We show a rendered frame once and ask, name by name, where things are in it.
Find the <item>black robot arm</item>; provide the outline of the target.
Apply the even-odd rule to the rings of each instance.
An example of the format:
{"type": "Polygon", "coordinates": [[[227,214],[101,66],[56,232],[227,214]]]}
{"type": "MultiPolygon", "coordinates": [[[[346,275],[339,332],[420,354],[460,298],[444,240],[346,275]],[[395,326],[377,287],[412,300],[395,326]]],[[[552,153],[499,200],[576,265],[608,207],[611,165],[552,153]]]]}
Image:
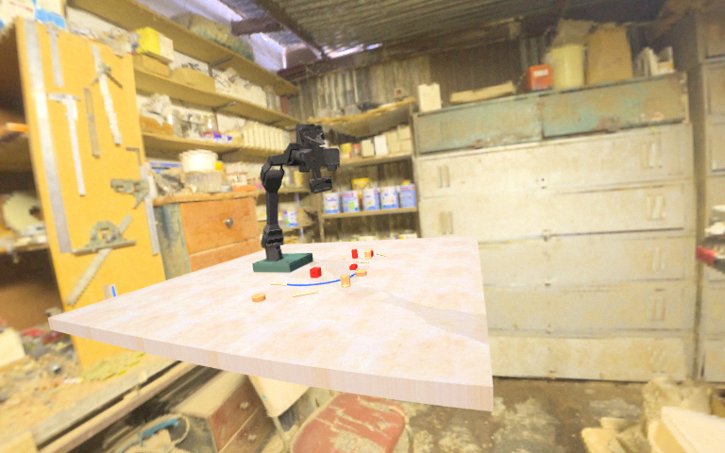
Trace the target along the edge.
{"type": "MultiPolygon", "coordinates": [[[[306,149],[312,149],[310,144],[301,142],[299,134],[300,128],[309,126],[315,125],[296,125],[296,143],[289,143],[282,154],[269,156],[268,161],[261,168],[261,184],[265,189],[266,196],[266,225],[261,236],[261,248],[265,249],[266,256],[266,260],[264,261],[284,259],[280,248],[284,244],[284,235],[283,230],[278,225],[278,189],[281,186],[284,176],[282,165],[299,166],[299,172],[310,171],[310,169],[302,168],[299,155],[300,152],[306,149]],[[271,166],[280,166],[280,168],[269,170],[271,166]]],[[[337,170],[337,167],[340,167],[339,149],[319,148],[323,150],[325,167],[328,168],[328,171],[337,170]]]]}

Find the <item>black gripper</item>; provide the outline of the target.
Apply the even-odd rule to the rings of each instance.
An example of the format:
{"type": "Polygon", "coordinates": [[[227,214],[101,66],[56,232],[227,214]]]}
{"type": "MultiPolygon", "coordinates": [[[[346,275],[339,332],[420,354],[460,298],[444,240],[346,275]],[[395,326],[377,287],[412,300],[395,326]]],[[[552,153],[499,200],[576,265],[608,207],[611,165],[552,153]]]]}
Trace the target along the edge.
{"type": "Polygon", "coordinates": [[[309,126],[299,129],[302,143],[308,143],[312,149],[300,152],[300,162],[303,169],[312,169],[312,179],[309,180],[312,193],[321,193],[332,189],[331,177],[321,176],[320,167],[325,166],[323,150],[319,145],[324,143],[324,130],[321,126],[309,126]],[[316,147],[317,146],[317,147],[316,147]]]}

